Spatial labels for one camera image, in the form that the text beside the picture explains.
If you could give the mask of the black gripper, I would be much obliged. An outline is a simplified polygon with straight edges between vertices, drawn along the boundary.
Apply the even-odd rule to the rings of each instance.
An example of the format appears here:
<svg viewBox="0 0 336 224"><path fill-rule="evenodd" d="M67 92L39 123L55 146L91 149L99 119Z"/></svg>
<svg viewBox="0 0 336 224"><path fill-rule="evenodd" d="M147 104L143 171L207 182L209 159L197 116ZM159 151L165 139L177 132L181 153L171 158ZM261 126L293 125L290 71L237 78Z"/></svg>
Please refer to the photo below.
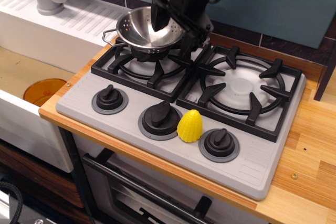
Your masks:
<svg viewBox="0 0 336 224"><path fill-rule="evenodd" d="M184 29L180 58L187 58L209 43L212 25L206 14L208 3L209 0L152 0L151 24L155 32L166 27L170 18Z"/></svg>

